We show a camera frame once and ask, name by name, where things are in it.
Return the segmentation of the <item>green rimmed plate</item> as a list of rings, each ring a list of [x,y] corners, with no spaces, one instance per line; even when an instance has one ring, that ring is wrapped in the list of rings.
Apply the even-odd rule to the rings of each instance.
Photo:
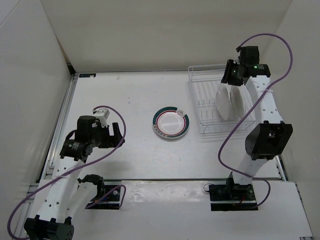
[[[167,140],[183,137],[188,132],[189,127],[189,116],[175,106],[166,106],[159,109],[152,119],[152,128],[155,133]]]
[[[230,117],[231,104],[227,86],[223,83],[220,83],[217,87],[215,104],[221,118],[227,121]]]

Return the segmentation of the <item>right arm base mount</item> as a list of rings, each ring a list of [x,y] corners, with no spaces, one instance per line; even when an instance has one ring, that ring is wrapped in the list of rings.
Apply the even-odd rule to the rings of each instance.
[[[209,194],[210,207],[213,212],[258,210],[252,184],[235,184],[232,178],[227,178],[224,183],[206,183],[203,190]]]

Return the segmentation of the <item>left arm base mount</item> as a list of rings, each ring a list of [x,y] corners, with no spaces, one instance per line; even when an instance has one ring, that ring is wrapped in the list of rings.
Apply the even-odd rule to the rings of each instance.
[[[119,210],[127,193],[120,180],[104,180],[103,189],[85,207],[88,210]]]

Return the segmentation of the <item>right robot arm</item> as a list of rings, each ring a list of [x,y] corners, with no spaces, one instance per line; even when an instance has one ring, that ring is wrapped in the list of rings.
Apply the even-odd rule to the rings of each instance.
[[[223,84],[234,87],[245,86],[255,115],[255,127],[245,138],[245,155],[239,166],[231,171],[232,183],[225,186],[224,193],[230,200],[238,199],[243,188],[252,184],[260,168],[275,156],[280,155],[287,145],[293,127],[285,123],[278,112],[271,85],[271,73],[267,64],[260,63],[257,46],[238,47],[237,60],[228,60]]]

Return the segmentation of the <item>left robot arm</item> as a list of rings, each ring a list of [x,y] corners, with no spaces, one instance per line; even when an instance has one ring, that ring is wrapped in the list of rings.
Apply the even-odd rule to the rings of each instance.
[[[118,123],[107,124],[108,114],[105,110],[80,116],[76,129],[66,136],[55,166],[56,175],[42,186],[48,188],[48,194],[35,217],[24,223],[31,240],[71,240],[78,211],[120,196],[122,184],[106,185],[104,178],[96,174],[79,177],[94,148],[115,150],[125,142]]]

